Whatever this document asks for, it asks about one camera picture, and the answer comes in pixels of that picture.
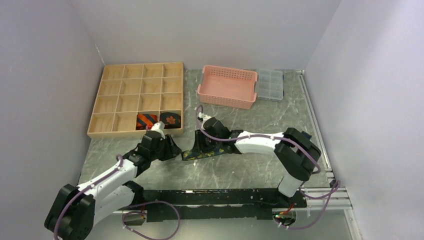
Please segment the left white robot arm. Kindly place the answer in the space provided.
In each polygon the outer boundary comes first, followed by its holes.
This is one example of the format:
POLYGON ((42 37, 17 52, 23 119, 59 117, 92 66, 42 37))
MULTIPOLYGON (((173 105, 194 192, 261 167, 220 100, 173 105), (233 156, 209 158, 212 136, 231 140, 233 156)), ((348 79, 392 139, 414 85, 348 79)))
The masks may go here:
POLYGON ((122 208, 148 205, 144 188, 134 181, 155 160, 174 159, 182 150, 169 134, 149 130, 137 146, 116 156, 117 163, 77 186, 64 185, 44 221, 55 240, 84 240, 102 219, 122 208))

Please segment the orange navy striped tie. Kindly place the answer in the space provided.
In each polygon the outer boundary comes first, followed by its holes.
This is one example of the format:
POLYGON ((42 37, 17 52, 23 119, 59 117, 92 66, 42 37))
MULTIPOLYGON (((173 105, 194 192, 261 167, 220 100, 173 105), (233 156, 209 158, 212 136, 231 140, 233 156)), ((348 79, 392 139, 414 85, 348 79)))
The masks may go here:
POLYGON ((157 122, 157 115, 149 113, 139 113, 136 116, 136 130, 150 130, 157 122))

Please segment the blue yellow floral tie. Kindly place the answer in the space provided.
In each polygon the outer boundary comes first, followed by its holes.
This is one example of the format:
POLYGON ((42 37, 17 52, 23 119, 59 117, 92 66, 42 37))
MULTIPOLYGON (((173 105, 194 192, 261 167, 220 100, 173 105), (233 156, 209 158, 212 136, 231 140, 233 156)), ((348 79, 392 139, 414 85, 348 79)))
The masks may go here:
POLYGON ((224 154, 226 154, 226 152, 221 148, 217 148, 212 151, 203 152, 203 153, 194 152, 194 150, 186 150, 181 153, 181 159, 183 161, 194 161, 194 160, 200 160, 200 159, 215 157, 215 156, 224 155, 224 154))

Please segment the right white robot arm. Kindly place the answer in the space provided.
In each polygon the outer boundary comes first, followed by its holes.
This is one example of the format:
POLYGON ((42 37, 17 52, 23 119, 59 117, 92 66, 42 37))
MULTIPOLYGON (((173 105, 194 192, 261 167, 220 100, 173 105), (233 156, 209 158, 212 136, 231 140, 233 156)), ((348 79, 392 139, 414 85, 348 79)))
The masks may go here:
POLYGON ((321 150, 304 132, 289 127, 278 133, 252 133, 245 130, 229 130, 215 117, 200 116, 196 119, 196 143, 198 153, 223 150, 226 154, 264 154, 276 157, 286 174, 275 194, 276 203, 287 208, 295 201, 295 193, 311 175, 321 171, 318 164, 321 150))

